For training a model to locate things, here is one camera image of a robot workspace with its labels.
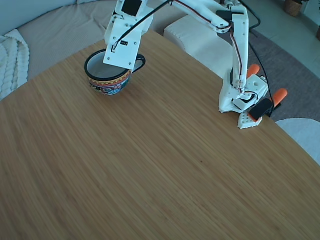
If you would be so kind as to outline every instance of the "floor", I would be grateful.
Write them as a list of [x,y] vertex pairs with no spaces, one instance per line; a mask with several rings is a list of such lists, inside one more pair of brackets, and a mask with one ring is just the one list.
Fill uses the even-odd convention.
[[[320,78],[319,26],[307,17],[292,17],[283,11],[282,0],[243,0],[261,18],[256,30],[290,53]],[[251,15],[251,24],[257,21]]]

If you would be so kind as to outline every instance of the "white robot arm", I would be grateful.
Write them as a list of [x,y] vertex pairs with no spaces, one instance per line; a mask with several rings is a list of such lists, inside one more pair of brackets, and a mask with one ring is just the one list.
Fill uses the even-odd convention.
[[[253,75],[247,80],[249,54],[249,17],[247,9],[237,0],[161,0],[193,16],[219,34],[230,32],[233,45],[233,69],[223,79],[219,110],[242,113],[255,105],[268,92],[268,85]],[[148,0],[118,0],[105,33],[107,50],[104,63],[133,69],[141,37],[153,21]]]

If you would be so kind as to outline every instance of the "gray rug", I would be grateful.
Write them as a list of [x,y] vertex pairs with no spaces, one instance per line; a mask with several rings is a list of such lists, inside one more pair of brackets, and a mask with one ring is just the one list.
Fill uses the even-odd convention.
[[[264,65],[271,92],[280,88],[288,90],[288,96],[274,111],[272,119],[277,122],[303,118],[320,122],[320,79],[277,44],[256,31],[254,33],[257,37],[251,34],[250,42]],[[220,37],[231,42],[228,34]],[[249,66],[252,64],[259,65],[259,61],[250,49]]]

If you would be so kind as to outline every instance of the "beige sofa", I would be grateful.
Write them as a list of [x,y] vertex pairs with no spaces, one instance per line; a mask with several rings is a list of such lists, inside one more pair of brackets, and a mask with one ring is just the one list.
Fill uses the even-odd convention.
[[[5,0],[0,3],[0,35],[18,28],[30,49],[30,80],[101,41],[116,3],[116,0],[83,4],[77,4],[76,0]],[[148,6],[155,8],[161,3],[149,0]],[[155,14],[151,28],[163,35],[167,26],[183,16],[182,11],[166,6]]]

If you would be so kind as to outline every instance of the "colorful mug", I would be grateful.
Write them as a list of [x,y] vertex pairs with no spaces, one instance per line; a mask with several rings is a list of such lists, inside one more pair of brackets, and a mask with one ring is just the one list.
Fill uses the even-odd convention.
[[134,70],[104,64],[106,50],[100,50],[92,54],[84,64],[85,73],[88,76],[90,86],[104,95],[118,94],[127,86],[133,73],[146,64],[143,55],[138,54]]

